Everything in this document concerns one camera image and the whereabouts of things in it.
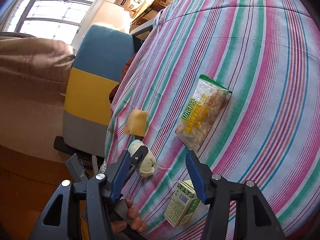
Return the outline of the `operator hand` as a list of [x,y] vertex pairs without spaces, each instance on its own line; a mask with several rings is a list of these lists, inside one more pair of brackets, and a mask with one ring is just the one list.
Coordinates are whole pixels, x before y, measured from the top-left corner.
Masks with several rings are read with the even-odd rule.
[[116,215],[111,222],[114,233],[120,233],[129,225],[130,228],[139,233],[147,230],[147,224],[142,220],[139,211],[133,206],[129,199],[121,199],[114,208]]

